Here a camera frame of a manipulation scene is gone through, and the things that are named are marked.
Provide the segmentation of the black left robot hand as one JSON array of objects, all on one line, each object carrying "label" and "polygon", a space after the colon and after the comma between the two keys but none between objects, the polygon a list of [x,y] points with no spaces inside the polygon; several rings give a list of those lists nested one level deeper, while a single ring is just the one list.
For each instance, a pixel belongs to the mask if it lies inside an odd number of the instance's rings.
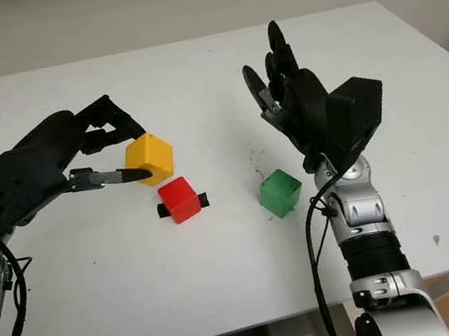
[{"label": "black left robot hand", "polygon": [[[56,159],[54,166],[64,170],[81,151],[89,155],[125,140],[136,140],[145,130],[105,94],[80,112],[58,111],[47,117],[18,144],[17,148],[34,148]],[[39,169],[16,191],[14,201],[20,206],[46,205],[62,193],[98,190],[107,184],[148,180],[148,169],[126,168],[100,173],[91,168],[75,168],[69,179],[56,176],[48,186],[40,177],[47,171]]]}]

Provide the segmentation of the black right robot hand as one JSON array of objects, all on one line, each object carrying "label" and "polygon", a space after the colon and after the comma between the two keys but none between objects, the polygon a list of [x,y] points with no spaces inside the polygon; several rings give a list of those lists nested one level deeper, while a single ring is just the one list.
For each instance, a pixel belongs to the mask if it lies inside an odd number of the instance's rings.
[{"label": "black right robot hand", "polygon": [[249,65],[242,67],[242,76],[262,118],[304,155],[303,169],[312,174],[326,154],[327,91],[315,73],[298,65],[277,23],[271,21],[267,28],[270,51],[264,64],[268,82]]}]

